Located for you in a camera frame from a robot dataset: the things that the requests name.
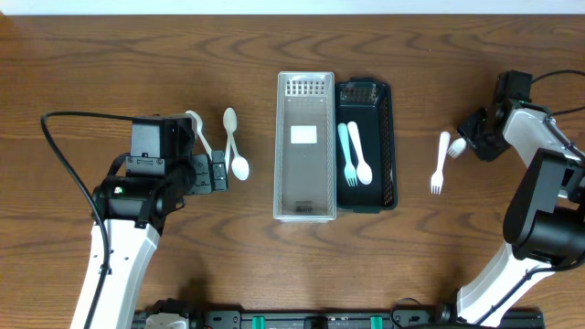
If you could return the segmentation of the black plastic basket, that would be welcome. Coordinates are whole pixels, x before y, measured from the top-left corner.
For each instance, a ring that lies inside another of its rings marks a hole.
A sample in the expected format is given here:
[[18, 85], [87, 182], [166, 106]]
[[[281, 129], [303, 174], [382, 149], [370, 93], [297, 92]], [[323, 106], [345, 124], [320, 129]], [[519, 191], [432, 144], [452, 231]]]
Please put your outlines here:
[[[386, 82], [352, 78], [335, 85], [335, 125], [356, 122], [363, 154], [373, 174], [372, 182], [349, 187], [344, 175], [345, 158], [336, 130], [337, 206], [354, 213], [379, 213], [398, 204], [398, 182], [392, 114], [392, 93]], [[357, 165], [352, 143], [352, 162]]]

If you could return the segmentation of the pale green fork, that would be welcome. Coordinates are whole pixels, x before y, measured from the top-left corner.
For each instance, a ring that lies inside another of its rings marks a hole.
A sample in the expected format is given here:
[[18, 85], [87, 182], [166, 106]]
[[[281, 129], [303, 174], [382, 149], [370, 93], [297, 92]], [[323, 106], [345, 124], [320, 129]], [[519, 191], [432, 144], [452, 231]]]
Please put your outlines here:
[[349, 187], [357, 186], [356, 169], [352, 163], [350, 145], [349, 145], [349, 133], [345, 123], [339, 123], [337, 125], [338, 137], [342, 146], [343, 156], [345, 158], [344, 175], [346, 182]]

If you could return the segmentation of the white spoon bowl up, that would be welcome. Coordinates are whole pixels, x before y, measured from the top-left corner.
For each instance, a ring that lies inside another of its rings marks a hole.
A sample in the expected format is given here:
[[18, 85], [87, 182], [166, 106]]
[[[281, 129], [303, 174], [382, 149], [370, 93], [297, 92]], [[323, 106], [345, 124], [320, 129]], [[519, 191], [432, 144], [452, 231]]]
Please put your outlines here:
[[225, 163], [226, 171], [229, 172], [230, 157], [232, 152], [232, 146], [234, 142], [234, 132], [237, 130], [237, 114], [235, 110], [228, 107], [223, 114], [223, 125], [227, 133], [227, 144], [225, 151]]

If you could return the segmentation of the white spoon bowl down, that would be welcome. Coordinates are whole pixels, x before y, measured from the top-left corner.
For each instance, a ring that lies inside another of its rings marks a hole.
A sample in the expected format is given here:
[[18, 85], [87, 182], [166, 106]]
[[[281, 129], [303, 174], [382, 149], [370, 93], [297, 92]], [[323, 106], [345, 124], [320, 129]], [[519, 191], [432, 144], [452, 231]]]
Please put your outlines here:
[[241, 156], [238, 152], [238, 148], [234, 139], [233, 134], [231, 133], [229, 135], [229, 142], [230, 142], [230, 146], [233, 150], [234, 153], [234, 157], [231, 163], [231, 168], [232, 171], [234, 173], [234, 176], [236, 176], [240, 181], [245, 181], [248, 179], [249, 175], [250, 175], [250, 165], [247, 161], [246, 158], [244, 158], [243, 156]]

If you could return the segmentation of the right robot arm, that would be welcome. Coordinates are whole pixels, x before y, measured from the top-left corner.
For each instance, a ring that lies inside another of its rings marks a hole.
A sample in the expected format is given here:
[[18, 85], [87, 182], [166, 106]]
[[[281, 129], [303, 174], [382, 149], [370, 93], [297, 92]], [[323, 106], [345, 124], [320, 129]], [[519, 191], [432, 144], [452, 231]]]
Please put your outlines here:
[[491, 106], [457, 128], [480, 160], [513, 148], [526, 165], [505, 212], [502, 246], [456, 293], [450, 316], [459, 324], [497, 327], [530, 288], [584, 263], [584, 153], [555, 113], [531, 100], [536, 82], [529, 73], [500, 73]]

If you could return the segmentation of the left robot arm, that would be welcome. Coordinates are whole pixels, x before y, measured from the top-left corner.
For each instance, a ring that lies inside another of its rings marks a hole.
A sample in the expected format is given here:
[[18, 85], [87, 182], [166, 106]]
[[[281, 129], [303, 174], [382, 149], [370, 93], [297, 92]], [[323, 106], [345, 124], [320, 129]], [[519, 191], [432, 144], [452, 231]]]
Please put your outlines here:
[[186, 196], [224, 192], [224, 154], [207, 148], [193, 111], [132, 120], [131, 150], [120, 154], [92, 193], [102, 224], [91, 231], [90, 261], [72, 319], [74, 328], [128, 328], [166, 217]]

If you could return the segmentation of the white spoon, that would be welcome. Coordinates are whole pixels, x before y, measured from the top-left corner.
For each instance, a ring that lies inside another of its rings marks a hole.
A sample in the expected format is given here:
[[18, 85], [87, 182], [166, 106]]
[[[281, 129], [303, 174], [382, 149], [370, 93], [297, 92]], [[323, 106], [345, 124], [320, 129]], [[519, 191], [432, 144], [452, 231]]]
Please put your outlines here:
[[205, 135], [203, 134], [203, 121], [202, 121], [202, 119], [194, 111], [186, 111], [186, 114], [188, 114], [192, 118], [192, 121], [194, 124], [193, 130], [197, 132], [197, 136], [198, 136], [200, 142], [203, 144], [204, 149], [205, 149], [209, 159], [212, 160], [213, 159], [212, 149], [211, 149], [209, 143], [207, 142]]
[[361, 139], [360, 139], [359, 130], [358, 130], [356, 122], [349, 122], [347, 124], [347, 128], [348, 128], [349, 136], [351, 138], [351, 141], [352, 141], [354, 148], [355, 148], [355, 151], [356, 151], [357, 178], [363, 185], [369, 185], [372, 182], [373, 174], [372, 174], [372, 170], [371, 170], [370, 166], [367, 164], [365, 157], [364, 157], [364, 154], [363, 154]]

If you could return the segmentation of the white fork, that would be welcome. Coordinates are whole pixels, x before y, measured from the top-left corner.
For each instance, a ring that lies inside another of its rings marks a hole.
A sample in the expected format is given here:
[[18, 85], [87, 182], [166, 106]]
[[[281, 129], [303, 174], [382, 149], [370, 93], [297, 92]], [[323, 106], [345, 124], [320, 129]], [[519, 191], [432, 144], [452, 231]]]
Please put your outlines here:
[[441, 132], [438, 147], [436, 170], [431, 176], [431, 192], [434, 195], [439, 195], [441, 193], [441, 189], [444, 182], [443, 168], [450, 140], [451, 134], [449, 132]]
[[447, 155], [455, 159], [459, 157], [466, 149], [467, 142], [463, 138], [458, 138], [451, 143], [447, 150]]

